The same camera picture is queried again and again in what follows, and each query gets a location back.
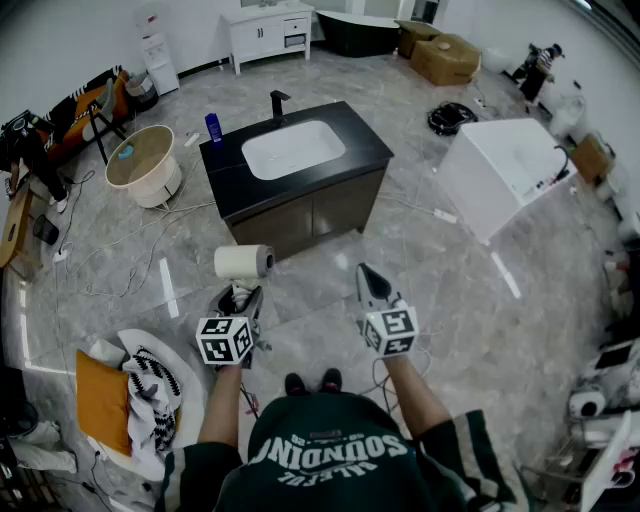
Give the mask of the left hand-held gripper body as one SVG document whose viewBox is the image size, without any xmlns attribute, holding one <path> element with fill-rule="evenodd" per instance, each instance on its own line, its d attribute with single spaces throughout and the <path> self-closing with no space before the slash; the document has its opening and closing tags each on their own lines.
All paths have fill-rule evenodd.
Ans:
<svg viewBox="0 0 640 512">
<path fill-rule="evenodd" d="M 199 320 L 196 342 L 206 365 L 251 368 L 255 349 L 273 350 L 261 334 L 260 309 L 242 313 L 211 310 Z"/>
</svg>

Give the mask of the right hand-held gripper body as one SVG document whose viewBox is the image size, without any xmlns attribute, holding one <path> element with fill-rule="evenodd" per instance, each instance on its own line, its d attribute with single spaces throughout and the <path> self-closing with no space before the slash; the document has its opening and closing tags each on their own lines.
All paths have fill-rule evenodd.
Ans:
<svg viewBox="0 0 640 512">
<path fill-rule="evenodd" d="M 365 344 L 380 358 L 407 355 L 419 336 L 416 309 L 402 298 L 385 309 L 363 312 L 357 325 Z"/>
</svg>

